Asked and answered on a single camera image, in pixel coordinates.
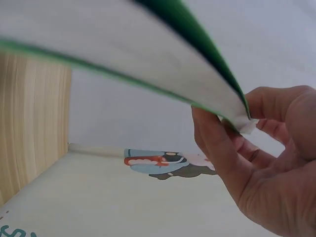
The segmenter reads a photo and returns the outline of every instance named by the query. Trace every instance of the cartoon illustration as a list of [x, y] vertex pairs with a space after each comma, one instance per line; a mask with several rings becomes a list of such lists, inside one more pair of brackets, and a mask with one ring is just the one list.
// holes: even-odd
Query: cartoon illustration
[[216, 174], [212, 163], [202, 155], [126, 149], [124, 156], [124, 163], [132, 170], [160, 180], [174, 176], [192, 178], [200, 174]]

